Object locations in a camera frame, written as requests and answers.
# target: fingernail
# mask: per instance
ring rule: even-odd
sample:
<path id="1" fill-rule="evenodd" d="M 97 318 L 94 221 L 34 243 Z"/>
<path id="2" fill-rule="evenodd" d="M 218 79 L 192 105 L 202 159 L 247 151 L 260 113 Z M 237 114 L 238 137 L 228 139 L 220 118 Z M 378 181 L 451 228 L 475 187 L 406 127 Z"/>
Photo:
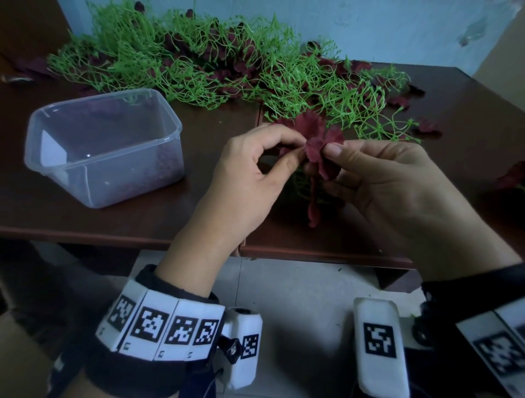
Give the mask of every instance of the fingernail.
<path id="1" fill-rule="evenodd" d="M 343 149 L 338 144 L 327 144 L 324 147 L 324 154 L 328 158 L 337 158 Z"/>

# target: transparent container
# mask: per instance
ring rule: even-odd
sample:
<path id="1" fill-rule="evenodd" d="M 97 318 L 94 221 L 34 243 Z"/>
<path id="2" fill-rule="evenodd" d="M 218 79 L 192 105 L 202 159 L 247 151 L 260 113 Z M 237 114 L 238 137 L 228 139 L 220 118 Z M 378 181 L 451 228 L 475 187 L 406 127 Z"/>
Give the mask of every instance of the transparent container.
<path id="1" fill-rule="evenodd" d="M 33 112 L 25 163 L 101 208 L 180 180 L 182 123 L 155 90 L 53 103 Z"/>

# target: black cable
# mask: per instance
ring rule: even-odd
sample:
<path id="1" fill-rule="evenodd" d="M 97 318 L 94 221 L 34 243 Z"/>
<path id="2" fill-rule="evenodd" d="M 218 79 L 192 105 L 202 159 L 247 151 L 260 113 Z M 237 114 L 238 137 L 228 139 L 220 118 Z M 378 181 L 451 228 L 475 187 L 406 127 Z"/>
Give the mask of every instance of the black cable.
<path id="1" fill-rule="evenodd" d="M 204 395 L 202 396 L 202 398 L 206 398 L 206 396 L 208 395 L 208 392 L 209 392 L 210 388 L 212 388 L 212 384 L 215 383 L 215 380 L 217 379 L 217 377 L 221 376 L 223 373 L 224 373 L 224 369 L 223 369 L 223 368 L 220 368 L 218 371 L 216 371 L 216 372 L 213 374 L 213 379 L 209 382 L 209 384 L 208 384 L 208 388 L 206 389 L 206 392 L 204 393 Z"/>

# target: pile of artificial plants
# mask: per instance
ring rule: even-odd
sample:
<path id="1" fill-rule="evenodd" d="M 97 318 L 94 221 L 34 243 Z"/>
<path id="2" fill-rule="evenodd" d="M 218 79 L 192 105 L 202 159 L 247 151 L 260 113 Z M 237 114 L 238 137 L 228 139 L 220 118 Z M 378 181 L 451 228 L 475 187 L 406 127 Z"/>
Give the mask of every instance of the pile of artificial plants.
<path id="1" fill-rule="evenodd" d="M 78 83 L 82 95 L 146 87 L 168 101 L 210 110 L 235 98 L 259 101 L 269 121 L 294 128 L 304 119 L 321 126 L 296 127 L 314 139 L 315 159 L 327 142 L 341 142 L 341 130 L 348 128 L 360 139 L 392 141 L 418 141 L 418 134 L 436 132 L 425 120 L 399 121 L 410 97 L 424 94 L 406 73 L 339 59 L 334 42 L 305 44 L 275 17 L 220 21 L 191 9 L 156 17 L 141 2 L 130 1 L 89 6 L 93 34 L 72 36 L 47 58 L 48 68 Z M 385 112 L 387 107 L 394 110 Z M 321 158 L 318 163 L 321 178 L 335 178 L 332 166 L 327 171 Z M 310 225 L 318 218 L 310 216 Z"/>

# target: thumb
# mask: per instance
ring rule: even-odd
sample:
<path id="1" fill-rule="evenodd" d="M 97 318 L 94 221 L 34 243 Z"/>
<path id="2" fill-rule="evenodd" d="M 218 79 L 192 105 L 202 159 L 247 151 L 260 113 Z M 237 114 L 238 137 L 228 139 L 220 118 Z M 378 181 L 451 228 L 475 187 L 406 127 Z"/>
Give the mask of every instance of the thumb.
<path id="1" fill-rule="evenodd" d="M 343 169 L 370 180 L 384 174 L 387 166 L 383 159 L 374 158 L 359 150 L 348 148 L 337 143 L 329 143 L 323 154 Z"/>
<path id="2" fill-rule="evenodd" d="M 297 148 L 282 156 L 266 175 L 265 180 L 279 187 L 279 191 L 286 184 L 290 176 L 297 170 L 306 158 L 305 149 Z"/>

